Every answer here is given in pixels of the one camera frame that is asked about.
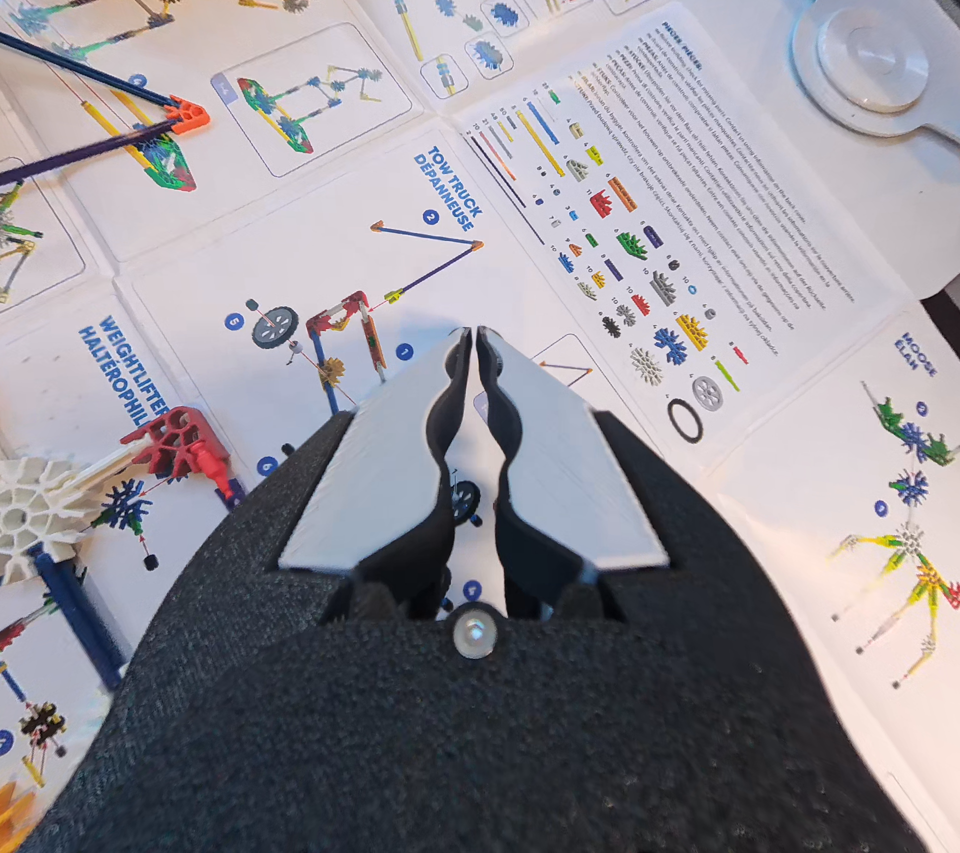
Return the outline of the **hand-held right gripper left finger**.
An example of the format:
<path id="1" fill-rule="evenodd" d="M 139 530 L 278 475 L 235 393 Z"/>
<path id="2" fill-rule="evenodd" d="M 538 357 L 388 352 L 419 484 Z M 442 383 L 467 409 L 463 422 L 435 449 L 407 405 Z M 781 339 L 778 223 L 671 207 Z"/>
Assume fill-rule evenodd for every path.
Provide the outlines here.
<path id="1" fill-rule="evenodd" d="M 438 582 L 454 542 L 446 454 L 472 345 L 471 329 L 455 329 L 357 407 L 280 569 L 383 583 L 398 603 Z"/>

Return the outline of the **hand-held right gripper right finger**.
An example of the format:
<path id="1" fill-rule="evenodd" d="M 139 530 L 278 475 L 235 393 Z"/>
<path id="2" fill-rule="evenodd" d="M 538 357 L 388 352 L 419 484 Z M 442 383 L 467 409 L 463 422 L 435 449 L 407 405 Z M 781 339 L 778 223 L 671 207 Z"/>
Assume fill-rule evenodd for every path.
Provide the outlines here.
<path id="1" fill-rule="evenodd" d="M 574 583 L 669 558 L 594 409 L 492 329 L 478 329 L 486 426 L 504 462 L 495 544 L 508 611 L 556 607 Z"/>

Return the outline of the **small orange connector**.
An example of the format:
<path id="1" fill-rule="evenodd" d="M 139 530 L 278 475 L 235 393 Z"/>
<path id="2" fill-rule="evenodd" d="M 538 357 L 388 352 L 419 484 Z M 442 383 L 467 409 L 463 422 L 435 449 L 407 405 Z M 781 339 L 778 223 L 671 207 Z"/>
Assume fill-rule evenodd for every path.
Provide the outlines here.
<path id="1" fill-rule="evenodd" d="M 163 108 L 165 122 L 175 135 L 183 135 L 210 124 L 210 115 L 204 107 L 181 97 L 171 95 Z"/>

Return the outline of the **purple plastic rod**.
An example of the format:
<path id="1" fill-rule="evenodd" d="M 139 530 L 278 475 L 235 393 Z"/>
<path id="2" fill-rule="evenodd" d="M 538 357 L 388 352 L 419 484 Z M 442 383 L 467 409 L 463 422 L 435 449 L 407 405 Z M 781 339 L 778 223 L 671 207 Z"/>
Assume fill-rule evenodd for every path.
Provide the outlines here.
<path id="1" fill-rule="evenodd" d="M 142 142 L 155 139 L 162 134 L 171 132 L 177 122 L 174 119 L 152 124 L 143 129 L 133 130 L 122 135 L 109 139 L 102 139 L 77 147 L 53 156 L 34 161 L 32 163 L 22 164 L 15 168 L 1 171 L 1 186 L 16 184 L 29 177 L 43 175 L 54 172 L 63 167 L 92 159 L 102 154 L 123 150 L 126 147 L 134 147 Z"/>

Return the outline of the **blue plastic rod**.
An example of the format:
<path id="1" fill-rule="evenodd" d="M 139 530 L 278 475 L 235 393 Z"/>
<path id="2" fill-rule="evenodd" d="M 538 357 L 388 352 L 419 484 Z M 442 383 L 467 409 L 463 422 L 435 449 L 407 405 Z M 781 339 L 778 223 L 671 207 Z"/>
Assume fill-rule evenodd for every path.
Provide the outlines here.
<path id="1" fill-rule="evenodd" d="M 154 103 L 164 107 L 178 108 L 178 102 L 169 95 L 151 91 L 146 87 L 137 86 L 130 81 L 121 79 L 95 67 L 90 67 L 90 65 L 81 63 L 64 54 L 55 52 L 54 50 L 44 48 L 34 43 L 29 43 L 12 34 L 1 32 L 1 45 L 5 48 L 16 51 L 23 55 L 28 55 L 33 59 L 40 60 L 80 77 L 95 80 L 102 85 L 110 87 L 116 91 L 138 97 L 139 99 L 149 103 Z"/>

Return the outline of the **white building instruction sheet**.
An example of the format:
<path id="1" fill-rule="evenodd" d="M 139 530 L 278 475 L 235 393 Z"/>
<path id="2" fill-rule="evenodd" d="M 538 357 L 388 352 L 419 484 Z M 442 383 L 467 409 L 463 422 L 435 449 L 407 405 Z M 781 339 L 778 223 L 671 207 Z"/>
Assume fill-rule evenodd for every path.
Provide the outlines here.
<path id="1" fill-rule="evenodd" d="M 958 851 L 958 304 L 915 294 L 683 0 L 2 0 L 203 107 L 2 187 L 2 461 L 175 407 L 146 545 L 2 650 L 2 851 Z M 166 121 L 2 45 L 2 171 Z M 281 569 L 455 329 L 453 547 Z M 478 329 L 594 410 L 669 559 L 508 611 Z"/>

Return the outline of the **colourful rod connector frame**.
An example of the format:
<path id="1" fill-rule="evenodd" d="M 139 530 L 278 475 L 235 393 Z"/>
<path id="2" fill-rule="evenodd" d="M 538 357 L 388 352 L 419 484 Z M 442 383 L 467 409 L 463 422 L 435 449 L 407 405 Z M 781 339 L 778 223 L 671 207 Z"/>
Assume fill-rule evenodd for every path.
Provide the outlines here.
<path id="1" fill-rule="evenodd" d="M 2 651 L 42 616 L 60 613 L 110 693 L 128 657 L 87 595 L 74 559 L 77 545 L 101 527 L 128 530 L 146 545 L 142 521 L 151 503 L 145 481 L 114 483 L 135 466 L 146 467 L 158 485 L 202 475 L 228 511 L 246 497 L 206 416 L 183 405 L 137 427 L 88 466 L 34 456 L 1 464 L 2 586 L 41 579 L 45 587 L 41 607 L 2 627 Z"/>

